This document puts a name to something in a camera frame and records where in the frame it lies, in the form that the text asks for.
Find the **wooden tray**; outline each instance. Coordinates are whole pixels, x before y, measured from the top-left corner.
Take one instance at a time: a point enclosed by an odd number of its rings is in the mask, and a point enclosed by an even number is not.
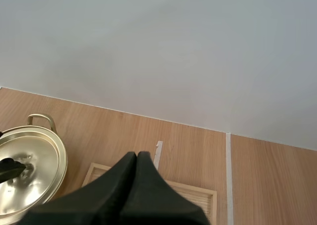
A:
[[[103,166],[96,163],[91,163],[87,172],[86,178],[82,186],[97,179],[111,167]],[[206,214],[212,225],[216,225],[217,216],[217,192],[209,189],[202,189],[186,184],[180,184],[166,180],[178,194],[200,206]]]

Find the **pot lid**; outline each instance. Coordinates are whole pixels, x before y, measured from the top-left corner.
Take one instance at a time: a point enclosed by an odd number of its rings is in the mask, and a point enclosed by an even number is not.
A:
[[[48,119],[55,132],[33,126],[33,117]],[[32,114],[28,124],[7,130],[0,137],[0,160],[4,159],[4,163],[14,160],[22,171],[0,183],[0,225],[17,222],[31,206],[51,199],[66,174],[66,150],[56,134],[53,119],[45,114]]]

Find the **white tape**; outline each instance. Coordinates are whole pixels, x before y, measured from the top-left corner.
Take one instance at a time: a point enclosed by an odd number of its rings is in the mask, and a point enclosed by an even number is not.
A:
[[[226,133],[226,168],[227,168],[227,212],[228,225],[233,225],[232,167],[231,167],[231,133]]]
[[[160,159],[160,153],[162,151],[163,142],[158,141],[157,143],[157,150],[155,151],[154,161],[153,164],[156,169],[159,169],[159,159]]]

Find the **light wood panel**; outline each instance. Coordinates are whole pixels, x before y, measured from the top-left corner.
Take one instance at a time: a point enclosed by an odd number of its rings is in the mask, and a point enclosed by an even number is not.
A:
[[[235,225],[316,225],[317,152],[231,136]]]
[[[217,191],[217,224],[227,224],[225,133],[172,124],[158,171],[164,179]]]
[[[57,196],[79,188],[91,162],[113,166],[126,152],[141,150],[153,159],[163,141],[162,177],[217,191],[218,224],[227,224],[224,133],[0,89],[0,130],[25,125],[32,113],[51,115],[66,146],[68,170]],[[34,124],[49,126],[42,119]]]
[[[102,174],[107,172],[111,167],[91,163],[83,186],[99,178]],[[173,188],[178,194],[191,201],[192,203],[201,207],[208,218],[212,221],[212,225],[217,224],[217,191],[202,189],[187,184],[181,184],[173,181],[165,181]]]

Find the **metal pot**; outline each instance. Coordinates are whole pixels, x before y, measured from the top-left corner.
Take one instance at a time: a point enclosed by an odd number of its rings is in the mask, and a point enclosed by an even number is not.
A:
[[[32,125],[35,117],[47,119],[51,130]],[[9,225],[32,206],[49,201],[64,180],[67,154],[53,119],[32,114],[27,126],[4,131],[0,161],[0,225]]]

